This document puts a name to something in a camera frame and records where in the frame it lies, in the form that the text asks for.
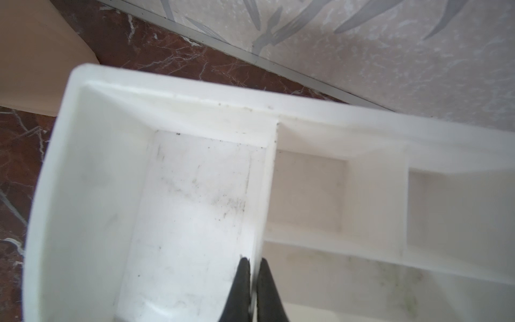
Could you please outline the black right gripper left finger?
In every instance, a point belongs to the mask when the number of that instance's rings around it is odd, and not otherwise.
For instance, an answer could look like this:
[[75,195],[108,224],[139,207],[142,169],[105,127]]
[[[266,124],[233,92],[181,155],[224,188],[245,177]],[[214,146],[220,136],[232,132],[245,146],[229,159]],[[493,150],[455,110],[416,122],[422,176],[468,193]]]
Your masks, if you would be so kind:
[[251,305],[251,268],[247,258],[241,258],[219,322],[249,322]]

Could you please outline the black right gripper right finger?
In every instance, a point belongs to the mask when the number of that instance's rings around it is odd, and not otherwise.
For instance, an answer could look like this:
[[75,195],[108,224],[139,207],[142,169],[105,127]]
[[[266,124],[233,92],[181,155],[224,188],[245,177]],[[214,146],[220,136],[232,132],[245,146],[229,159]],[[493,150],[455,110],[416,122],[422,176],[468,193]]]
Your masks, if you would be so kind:
[[289,322],[268,261],[263,258],[257,277],[257,321]]

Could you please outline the white plastic drawer organizer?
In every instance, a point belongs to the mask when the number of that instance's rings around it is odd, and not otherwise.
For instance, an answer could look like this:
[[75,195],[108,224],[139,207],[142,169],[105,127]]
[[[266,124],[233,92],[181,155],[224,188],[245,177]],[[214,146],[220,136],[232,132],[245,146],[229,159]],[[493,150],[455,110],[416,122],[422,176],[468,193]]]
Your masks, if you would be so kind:
[[217,321],[243,259],[291,321],[513,321],[514,134],[75,68],[24,319]]

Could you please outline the beige faceted flower pot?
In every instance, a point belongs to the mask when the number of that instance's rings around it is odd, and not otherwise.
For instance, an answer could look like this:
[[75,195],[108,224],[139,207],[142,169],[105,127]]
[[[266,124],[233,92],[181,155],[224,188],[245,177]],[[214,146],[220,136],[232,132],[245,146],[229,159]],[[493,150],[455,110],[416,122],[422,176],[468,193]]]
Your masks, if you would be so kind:
[[50,1],[1,2],[1,106],[55,117],[72,70],[97,62]]

